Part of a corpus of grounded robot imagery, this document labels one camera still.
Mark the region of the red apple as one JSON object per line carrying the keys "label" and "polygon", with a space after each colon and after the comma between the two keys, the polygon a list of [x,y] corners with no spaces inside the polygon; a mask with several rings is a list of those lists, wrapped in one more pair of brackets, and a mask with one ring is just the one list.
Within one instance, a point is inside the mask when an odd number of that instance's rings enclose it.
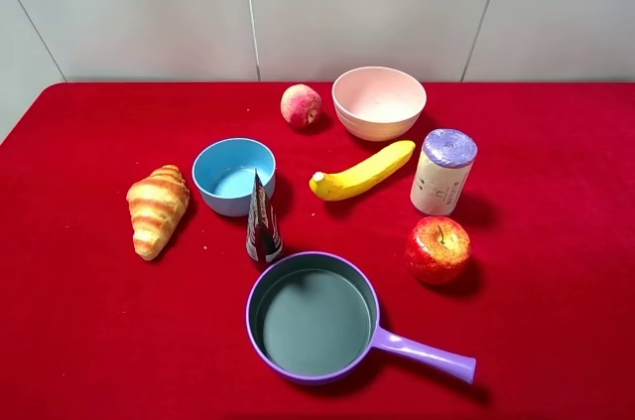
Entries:
{"label": "red apple", "polygon": [[405,260],[419,281],[439,286],[457,278],[471,256],[467,231],[447,216],[420,219],[406,239]]}

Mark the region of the yellow banana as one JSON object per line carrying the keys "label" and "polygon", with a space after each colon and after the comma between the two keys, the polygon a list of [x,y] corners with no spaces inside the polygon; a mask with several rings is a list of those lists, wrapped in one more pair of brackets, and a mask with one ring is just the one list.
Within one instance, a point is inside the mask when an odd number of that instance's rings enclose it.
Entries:
{"label": "yellow banana", "polygon": [[343,172],[315,172],[309,181],[310,189],[319,199],[326,202],[338,202],[359,196],[405,166],[415,148],[415,142],[401,140],[384,147]]}

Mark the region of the fuzzy pink peach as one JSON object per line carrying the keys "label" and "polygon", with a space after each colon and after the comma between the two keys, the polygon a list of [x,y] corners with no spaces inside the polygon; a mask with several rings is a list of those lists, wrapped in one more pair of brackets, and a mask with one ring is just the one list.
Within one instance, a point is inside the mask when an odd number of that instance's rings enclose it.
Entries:
{"label": "fuzzy pink peach", "polygon": [[281,98],[281,114],[294,129],[308,128],[321,115],[322,101],[319,94],[305,84],[288,87]]}

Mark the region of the black cone snack packet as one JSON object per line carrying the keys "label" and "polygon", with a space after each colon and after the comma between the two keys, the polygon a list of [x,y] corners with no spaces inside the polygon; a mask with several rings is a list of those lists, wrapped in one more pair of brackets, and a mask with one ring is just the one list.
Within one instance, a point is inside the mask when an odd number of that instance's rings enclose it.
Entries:
{"label": "black cone snack packet", "polygon": [[249,203],[246,249],[249,256],[262,263],[272,263],[281,257],[284,242],[277,216],[258,172]]}

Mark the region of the light blue bowl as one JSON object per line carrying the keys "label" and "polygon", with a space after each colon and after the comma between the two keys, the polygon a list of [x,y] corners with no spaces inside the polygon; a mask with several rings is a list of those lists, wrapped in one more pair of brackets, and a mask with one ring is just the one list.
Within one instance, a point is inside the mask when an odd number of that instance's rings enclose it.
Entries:
{"label": "light blue bowl", "polygon": [[225,216],[249,213],[255,176],[272,197],[276,188],[277,161],[265,144],[249,138],[215,142],[195,158],[191,174],[203,201]]}

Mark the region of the pink ribbed bowl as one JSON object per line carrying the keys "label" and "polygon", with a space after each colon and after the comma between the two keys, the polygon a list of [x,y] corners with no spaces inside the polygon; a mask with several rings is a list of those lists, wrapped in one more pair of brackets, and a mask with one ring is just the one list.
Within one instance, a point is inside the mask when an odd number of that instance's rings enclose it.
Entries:
{"label": "pink ribbed bowl", "polygon": [[427,103],[423,85],[409,74],[363,67],[340,75],[331,97],[338,120],[352,135],[371,142],[397,139],[410,130]]}

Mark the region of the purple garbage bag roll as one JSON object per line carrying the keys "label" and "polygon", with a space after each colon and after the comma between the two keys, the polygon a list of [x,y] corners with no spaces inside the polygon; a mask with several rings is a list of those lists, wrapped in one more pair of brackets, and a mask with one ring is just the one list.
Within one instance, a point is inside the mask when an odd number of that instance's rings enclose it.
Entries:
{"label": "purple garbage bag roll", "polygon": [[424,139],[411,188],[413,206],[428,215],[449,216],[477,155],[477,145],[455,129],[435,129]]}

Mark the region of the purple toy saucepan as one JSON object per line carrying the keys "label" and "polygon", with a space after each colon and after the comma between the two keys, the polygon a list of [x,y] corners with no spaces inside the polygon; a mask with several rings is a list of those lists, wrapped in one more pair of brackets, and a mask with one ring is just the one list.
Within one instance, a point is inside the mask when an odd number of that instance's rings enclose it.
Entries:
{"label": "purple toy saucepan", "polygon": [[415,360],[466,383],[475,375],[475,358],[383,329],[378,297],[367,276],[327,252],[295,253],[267,268],[249,294],[246,328],[259,356],[299,383],[338,380],[373,349]]}

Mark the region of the golden brown croissant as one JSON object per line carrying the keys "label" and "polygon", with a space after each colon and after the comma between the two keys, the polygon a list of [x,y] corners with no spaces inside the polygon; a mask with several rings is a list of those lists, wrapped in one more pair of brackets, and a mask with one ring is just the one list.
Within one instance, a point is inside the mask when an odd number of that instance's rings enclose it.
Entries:
{"label": "golden brown croissant", "polygon": [[189,206],[190,195],[175,165],[164,165],[129,188],[126,201],[133,245],[142,259],[155,259],[168,244]]}

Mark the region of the red tablecloth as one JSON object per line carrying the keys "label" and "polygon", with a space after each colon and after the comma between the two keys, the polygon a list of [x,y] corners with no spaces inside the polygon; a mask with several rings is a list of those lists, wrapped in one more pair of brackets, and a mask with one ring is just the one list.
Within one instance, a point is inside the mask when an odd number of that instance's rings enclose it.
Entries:
{"label": "red tablecloth", "polygon": [[[311,192],[376,145],[323,115],[297,132],[281,82],[75,82],[46,88],[1,146],[5,419],[630,419],[634,415],[634,87],[430,83],[410,139],[461,130],[478,155],[453,217],[473,260],[431,289],[409,272],[414,166],[339,204]],[[477,361],[467,385],[372,351],[302,386],[245,327],[261,272],[245,222],[199,194],[153,263],[125,196],[166,165],[191,173],[225,138],[267,145],[285,249],[356,264],[383,326]]]}

